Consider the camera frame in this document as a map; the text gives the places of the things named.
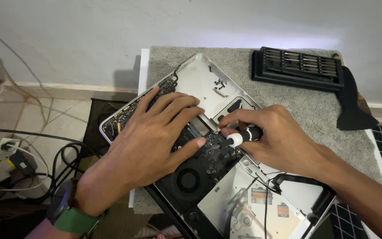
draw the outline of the fingernail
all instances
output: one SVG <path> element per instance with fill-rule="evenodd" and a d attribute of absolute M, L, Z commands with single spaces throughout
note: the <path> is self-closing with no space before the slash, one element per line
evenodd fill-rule
<path fill-rule="evenodd" d="M 205 138 L 199 138 L 197 140 L 197 145 L 198 145 L 199 148 L 201 148 L 205 143 L 206 143 L 206 139 Z"/>

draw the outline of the screwdriver bit set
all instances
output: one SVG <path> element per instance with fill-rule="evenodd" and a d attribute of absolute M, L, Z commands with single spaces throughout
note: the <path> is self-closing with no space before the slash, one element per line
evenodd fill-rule
<path fill-rule="evenodd" d="M 253 52 L 251 78 L 329 92 L 344 87 L 339 59 L 268 47 Z"/>

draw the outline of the smartwatch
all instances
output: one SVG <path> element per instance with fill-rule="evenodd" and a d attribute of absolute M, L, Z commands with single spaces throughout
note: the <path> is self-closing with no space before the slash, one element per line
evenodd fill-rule
<path fill-rule="evenodd" d="M 90 216 L 76 208 L 75 194 L 78 181 L 71 179 L 60 185 L 47 209 L 47 218 L 61 231 L 89 235 L 105 213 L 100 216 Z"/>

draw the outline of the disassembled laptop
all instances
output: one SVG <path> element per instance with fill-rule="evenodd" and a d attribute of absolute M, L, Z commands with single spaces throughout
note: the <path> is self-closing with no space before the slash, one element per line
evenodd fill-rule
<path fill-rule="evenodd" d="M 206 144 L 175 172 L 146 187 L 185 238 L 310 237 L 335 198 L 330 187 L 276 172 L 239 147 L 209 149 L 226 140 L 217 127 L 224 116 L 238 108 L 261 109 L 244 90 L 203 53 L 155 85 L 160 91 L 149 108 L 160 96 L 180 91 L 199 98 L 199 107 L 205 109 L 185 126 L 172 152 L 196 137 L 205 137 Z M 110 144 L 149 90 L 101 123 L 100 132 Z M 304 193 L 305 198 L 302 192 L 308 187 L 315 193 Z"/>

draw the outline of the white wall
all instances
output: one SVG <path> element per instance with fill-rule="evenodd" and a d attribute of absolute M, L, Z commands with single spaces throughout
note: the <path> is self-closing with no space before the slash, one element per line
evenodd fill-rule
<path fill-rule="evenodd" d="M 43 83 L 127 88 L 150 46 L 337 49 L 382 103 L 382 0 L 0 0 L 0 37 Z M 0 57 L 35 81 L 1 43 Z"/>

